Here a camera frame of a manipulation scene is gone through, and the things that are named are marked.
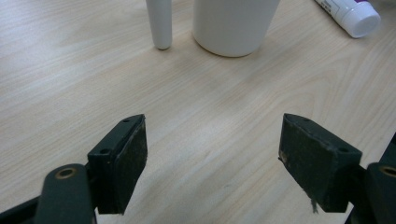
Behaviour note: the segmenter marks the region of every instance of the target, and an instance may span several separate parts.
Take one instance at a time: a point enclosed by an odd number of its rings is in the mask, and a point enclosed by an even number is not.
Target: table surface
[[[200,48],[192,0],[173,1],[172,48],[153,47],[143,0],[0,6],[0,211],[145,114],[148,162],[124,216],[100,223],[343,223],[313,214],[277,159],[282,117],[310,118],[378,161],[396,131],[396,2],[353,39],[315,1],[281,1],[261,47]]]

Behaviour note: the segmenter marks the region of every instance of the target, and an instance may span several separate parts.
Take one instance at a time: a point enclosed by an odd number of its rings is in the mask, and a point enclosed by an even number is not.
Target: white mug
[[[154,45],[172,43],[171,0],[146,0]],[[192,34],[204,48],[226,57],[241,57],[258,49],[279,0],[195,0]]]

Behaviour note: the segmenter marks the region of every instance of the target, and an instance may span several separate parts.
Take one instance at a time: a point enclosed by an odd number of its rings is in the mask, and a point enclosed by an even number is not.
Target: screw hole
[[[108,154],[110,152],[110,149],[104,148],[104,149],[101,149],[99,152],[100,152],[100,154]]]
[[[390,166],[381,166],[380,170],[382,173],[386,175],[390,175],[392,177],[396,177],[396,169]]]
[[[344,147],[340,147],[340,148],[338,148],[338,150],[341,151],[341,152],[348,152],[348,150],[346,148],[344,148]]]
[[[57,179],[67,179],[69,177],[72,177],[73,175],[75,175],[77,172],[76,168],[64,168],[61,171],[59,171],[58,173],[56,173],[55,177]]]

